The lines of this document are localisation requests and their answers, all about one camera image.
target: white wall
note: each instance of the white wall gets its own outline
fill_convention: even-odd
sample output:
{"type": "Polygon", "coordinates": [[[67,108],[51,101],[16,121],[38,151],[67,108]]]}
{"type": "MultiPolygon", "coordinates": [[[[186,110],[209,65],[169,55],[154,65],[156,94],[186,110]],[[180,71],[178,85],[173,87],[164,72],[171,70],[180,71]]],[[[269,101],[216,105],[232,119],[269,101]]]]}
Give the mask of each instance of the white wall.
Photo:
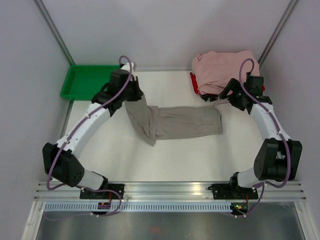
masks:
{"type": "Polygon", "coordinates": [[[198,53],[258,59],[289,0],[43,0],[76,64],[184,70],[198,53]]]}
{"type": "Polygon", "coordinates": [[[266,93],[288,134],[302,143],[297,178],[320,227],[320,1],[302,0],[263,64],[266,93]]]}
{"type": "Polygon", "coordinates": [[[69,65],[32,0],[0,1],[0,234],[21,239],[44,175],[42,147],[57,140],[69,65]]]}

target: pink towel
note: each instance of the pink towel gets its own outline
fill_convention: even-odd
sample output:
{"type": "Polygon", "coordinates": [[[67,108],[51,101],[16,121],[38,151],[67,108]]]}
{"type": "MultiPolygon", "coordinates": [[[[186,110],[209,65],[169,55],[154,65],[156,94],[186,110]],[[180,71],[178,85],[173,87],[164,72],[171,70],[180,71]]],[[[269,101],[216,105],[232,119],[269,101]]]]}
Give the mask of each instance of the pink towel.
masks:
{"type": "MultiPolygon", "coordinates": [[[[259,64],[250,50],[241,52],[215,52],[198,54],[192,60],[192,70],[196,77],[198,89],[203,94],[219,94],[227,86],[230,79],[239,80],[239,69],[243,61],[251,58],[254,61],[252,74],[259,76],[259,64]]],[[[242,79],[251,70],[251,63],[243,66],[242,79]]]]}

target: white table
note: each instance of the white table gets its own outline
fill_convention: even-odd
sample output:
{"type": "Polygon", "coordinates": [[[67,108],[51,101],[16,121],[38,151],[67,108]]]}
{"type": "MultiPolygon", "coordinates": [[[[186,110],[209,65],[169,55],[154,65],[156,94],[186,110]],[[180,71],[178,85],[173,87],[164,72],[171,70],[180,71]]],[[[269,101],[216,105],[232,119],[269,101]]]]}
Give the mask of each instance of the white table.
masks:
{"type": "MultiPolygon", "coordinates": [[[[148,105],[206,106],[193,92],[188,71],[137,72],[148,105]]],[[[89,101],[75,101],[67,131],[84,114],[89,101]]],[[[116,182],[228,181],[253,166],[262,145],[256,123],[229,103],[217,105],[223,134],[193,139],[158,140],[146,144],[132,128],[125,107],[90,139],[79,161],[116,182]]]]}

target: fabric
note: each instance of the fabric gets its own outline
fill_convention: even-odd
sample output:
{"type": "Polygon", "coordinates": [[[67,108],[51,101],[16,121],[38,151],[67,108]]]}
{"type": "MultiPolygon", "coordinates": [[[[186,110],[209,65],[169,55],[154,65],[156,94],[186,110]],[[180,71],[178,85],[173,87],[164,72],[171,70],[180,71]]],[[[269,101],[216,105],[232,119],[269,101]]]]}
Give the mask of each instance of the fabric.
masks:
{"type": "MultiPolygon", "coordinates": [[[[192,70],[201,95],[220,94],[227,86],[230,79],[239,80],[240,66],[245,59],[251,58],[254,61],[252,74],[260,76],[259,64],[250,50],[241,52],[215,52],[198,54],[192,60],[192,70]]],[[[243,66],[242,79],[246,80],[246,74],[252,68],[250,62],[243,66]]]]}
{"type": "Polygon", "coordinates": [[[191,139],[223,133],[220,112],[213,106],[148,106],[145,95],[139,101],[126,101],[133,129],[154,146],[156,140],[191,139]]]}

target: gray pants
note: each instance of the gray pants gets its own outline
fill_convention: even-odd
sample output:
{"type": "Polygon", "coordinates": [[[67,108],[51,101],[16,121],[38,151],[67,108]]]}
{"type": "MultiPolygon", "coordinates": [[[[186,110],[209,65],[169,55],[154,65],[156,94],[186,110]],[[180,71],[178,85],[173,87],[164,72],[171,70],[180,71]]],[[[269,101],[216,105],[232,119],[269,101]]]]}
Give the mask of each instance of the gray pants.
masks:
{"type": "Polygon", "coordinates": [[[126,101],[125,108],[134,130],[154,146],[156,140],[191,139],[222,134],[221,114],[213,106],[148,106],[145,95],[126,101]]]}

